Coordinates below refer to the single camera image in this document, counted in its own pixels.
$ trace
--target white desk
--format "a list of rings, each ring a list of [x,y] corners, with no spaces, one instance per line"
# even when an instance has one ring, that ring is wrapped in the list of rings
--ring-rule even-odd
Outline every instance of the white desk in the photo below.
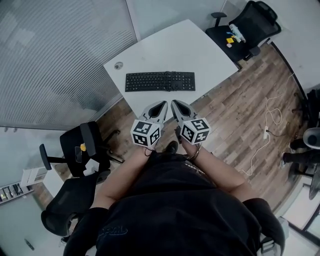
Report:
[[[115,69],[117,62],[123,63],[119,70]],[[191,104],[238,70],[219,46],[188,19],[134,44],[104,68],[137,117],[158,101]],[[165,71],[194,72],[195,91],[125,92],[127,73]],[[166,120],[172,116],[169,106]]]

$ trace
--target person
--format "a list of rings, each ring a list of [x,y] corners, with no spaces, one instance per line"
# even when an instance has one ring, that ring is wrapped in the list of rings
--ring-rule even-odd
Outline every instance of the person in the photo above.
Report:
[[[182,138],[159,153],[138,146],[111,172],[75,227],[64,256],[253,256],[261,233],[283,251],[285,235],[268,203],[242,174]]]
[[[308,143],[310,145],[315,145],[317,143],[317,137],[311,135],[308,138]],[[302,138],[295,139],[294,141],[288,144],[288,148],[291,153],[282,152],[281,154],[281,168],[284,168],[287,163],[297,163],[302,165],[309,164],[320,164],[320,150],[317,149],[309,149],[309,147],[305,144]],[[296,153],[297,149],[309,149],[303,153]]]

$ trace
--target black keyboard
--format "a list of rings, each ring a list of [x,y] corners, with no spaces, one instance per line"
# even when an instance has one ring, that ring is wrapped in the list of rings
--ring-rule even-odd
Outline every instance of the black keyboard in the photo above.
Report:
[[[193,72],[145,72],[128,73],[125,78],[126,92],[141,91],[195,91]]]

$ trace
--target black shoe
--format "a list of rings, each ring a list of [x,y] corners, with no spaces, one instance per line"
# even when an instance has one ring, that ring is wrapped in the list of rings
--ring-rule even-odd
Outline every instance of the black shoe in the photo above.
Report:
[[[168,146],[166,146],[166,148],[163,152],[175,154],[177,152],[177,150],[178,150],[178,142],[173,140],[168,144]]]

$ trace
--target wooden floor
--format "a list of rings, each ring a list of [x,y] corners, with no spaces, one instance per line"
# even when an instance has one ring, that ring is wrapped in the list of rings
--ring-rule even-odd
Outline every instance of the wooden floor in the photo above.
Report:
[[[268,142],[267,139],[263,140],[266,101],[282,95],[270,100],[268,104],[270,110],[281,110],[282,123],[275,125],[268,114],[267,126],[275,135],[286,135],[271,136],[270,143],[252,161],[253,174],[248,176],[242,172],[253,188],[275,209],[294,185],[287,179],[289,166],[280,169],[280,157],[282,151],[287,150],[288,142],[293,140],[295,133],[302,133],[299,131],[301,116],[291,111],[299,104],[299,99],[294,94],[300,92],[294,79],[291,77],[288,80],[291,75],[289,69],[270,45],[264,45],[259,56],[241,64],[241,72],[223,81],[192,106],[212,127],[203,146],[237,170],[244,169],[250,173],[253,155]],[[121,131],[121,134],[110,141],[110,145],[113,152],[124,159],[134,149],[130,129],[135,118],[122,99],[97,122],[103,139],[114,129]],[[274,118],[276,122],[280,120],[277,111],[274,112]],[[177,140],[174,134],[176,127],[174,120],[165,123],[164,134],[156,146],[158,152],[170,141]],[[178,152],[183,153],[183,148],[179,148]],[[36,191],[43,206],[51,200],[46,193],[43,186]]]

